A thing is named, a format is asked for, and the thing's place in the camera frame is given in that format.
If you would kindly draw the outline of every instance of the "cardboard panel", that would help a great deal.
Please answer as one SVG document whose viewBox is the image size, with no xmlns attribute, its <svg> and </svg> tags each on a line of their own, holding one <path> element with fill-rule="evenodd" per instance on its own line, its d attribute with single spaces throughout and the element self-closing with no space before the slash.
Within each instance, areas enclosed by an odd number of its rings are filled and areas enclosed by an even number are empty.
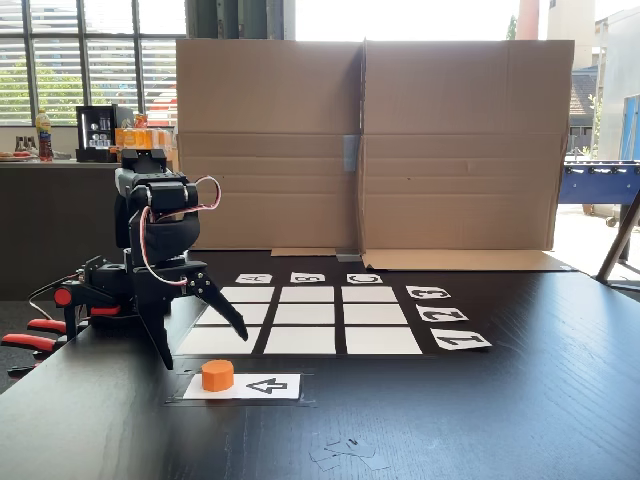
<svg viewBox="0 0 640 480">
<path fill-rule="evenodd" d="M 192 177 L 213 175 L 222 201 L 200 216 L 200 249 L 353 248 L 355 172 L 345 171 L 339 135 L 183 133 Z M 202 182 L 200 201 L 215 198 Z"/>
<path fill-rule="evenodd" d="M 368 250 L 362 261 L 381 270 L 573 270 L 534 250 Z"/>
<path fill-rule="evenodd" d="M 566 130 L 573 41 L 367 41 L 365 51 L 365 134 Z"/>
<path fill-rule="evenodd" d="M 507 42 L 366 42 L 365 134 L 505 128 Z"/>
<path fill-rule="evenodd" d="M 385 158 L 391 152 L 428 156 L 434 144 L 430 136 L 412 136 L 415 151 L 407 152 L 390 149 L 388 138 L 364 139 L 366 251 L 552 247 L 561 168 L 557 136 L 539 144 L 542 152 L 555 150 L 548 157 L 520 150 L 509 136 L 492 136 L 495 150 L 507 155 L 502 158 Z M 513 145 L 514 158 L 505 145 Z M 466 148 L 464 142 L 451 145 L 449 153 L 469 153 Z"/>
<path fill-rule="evenodd" d="M 572 52 L 366 42 L 361 251 L 550 249 Z"/>
<path fill-rule="evenodd" d="M 508 130 L 564 134 L 571 100 L 574 42 L 508 43 Z"/>
<path fill-rule="evenodd" d="M 181 132 L 360 132 L 362 45 L 178 40 Z"/>
</svg>

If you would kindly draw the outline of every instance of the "orange cylinder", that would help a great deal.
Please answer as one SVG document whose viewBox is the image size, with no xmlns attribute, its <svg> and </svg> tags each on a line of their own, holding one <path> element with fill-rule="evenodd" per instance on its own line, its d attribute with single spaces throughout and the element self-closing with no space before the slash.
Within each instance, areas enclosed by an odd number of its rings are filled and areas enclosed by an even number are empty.
<svg viewBox="0 0 640 480">
<path fill-rule="evenodd" d="M 202 366 L 202 388 L 221 392 L 233 387 L 233 364 L 228 360 L 211 360 Z"/>
</svg>

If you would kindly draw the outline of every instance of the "bottle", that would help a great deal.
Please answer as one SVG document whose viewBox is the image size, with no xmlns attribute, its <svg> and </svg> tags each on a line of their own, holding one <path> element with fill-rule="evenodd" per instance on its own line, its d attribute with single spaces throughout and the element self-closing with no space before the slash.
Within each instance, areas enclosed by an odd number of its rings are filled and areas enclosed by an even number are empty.
<svg viewBox="0 0 640 480">
<path fill-rule="evenodd" d="M 36 133 L 38 134 L 38 146 L 41 162 L 53 161 L 53 150 L 51 149 L 51 120 L 44 111 L 44 108 L 38 110 L 36 117 Z"/>
</svg>

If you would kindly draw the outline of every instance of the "black table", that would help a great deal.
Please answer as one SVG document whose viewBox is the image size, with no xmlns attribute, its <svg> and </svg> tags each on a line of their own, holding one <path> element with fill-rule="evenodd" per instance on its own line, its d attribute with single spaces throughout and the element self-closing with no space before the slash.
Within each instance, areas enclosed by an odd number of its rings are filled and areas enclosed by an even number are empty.
<svg viewBox="0 0 640 480">
<path fill-rule="evenodd" d="M 239 273 L 325 273 L 359 263 L 202 254 L 222 285 Z M 3 479 L 640 478 L 640 305 L 578 272 L 383 273 L 396 293 L 436 285 L 460 299 L 488 351 L 422 357 L 235 359 L 241 371 L 306 373 L 305 402 L 180 402 L 204 362 L 173 372 L 136 329 L 88 329 L 0 396 Z M 399 298 L 405 308 L 407 298 Z M 175 348 L 204 306 L 178 299 Z M 353 457 L 321 472 L 308 452 L 355 435 L 391 468 Z"/>
</svg>

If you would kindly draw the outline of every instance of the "metal stand leg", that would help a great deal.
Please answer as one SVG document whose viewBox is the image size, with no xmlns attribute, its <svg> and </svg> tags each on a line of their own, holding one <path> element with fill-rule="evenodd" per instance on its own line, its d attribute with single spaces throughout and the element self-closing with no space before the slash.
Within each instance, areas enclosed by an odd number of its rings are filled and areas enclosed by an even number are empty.
<svg viewBox="0 0 640 480">
<path fill-rule="evenodd" d="M 631 208 L 630 205 L 620 205 L 620 227 L 619 228 L 622 228 L 622 220 L 627 216 L 630 208 Z M 620 263 L 627 262 L 629 260 L 630 246 L 631 246 L 631 242 L 627 241 L 627 243 L 625 243 L 624 245 L 624 248 L 622 249 L 622 252 L 620 252 L 620 258 L 618 259 Z"/>
<path fill-rule="evenodd" d="M 611 244 L 611 248 L 609 249 L 609 253 L 604 259 L 604 263 L 602 267 L 600 267 L 600 271 L 596 275 L 595 279 L 607 285 L 607 279 L 609 275 L 611 275 L 611 270 L 613 270 L 613 266 L 616 264 L 622 251 L 625 249 L 627 243 L 629 242 L 629 237 L 631 236 L 631 231 L 633 227 L 637 225 L 638 218 L 640 217 L 640 190 L 636 193 L 636 197 L 633 199 L 633 203 L 627 214 L 624 216 L 624 219 L 620 222 L 620 228 L 618 229 L 618 234 L 616 235 L 615 240 Z"/>
</svg>

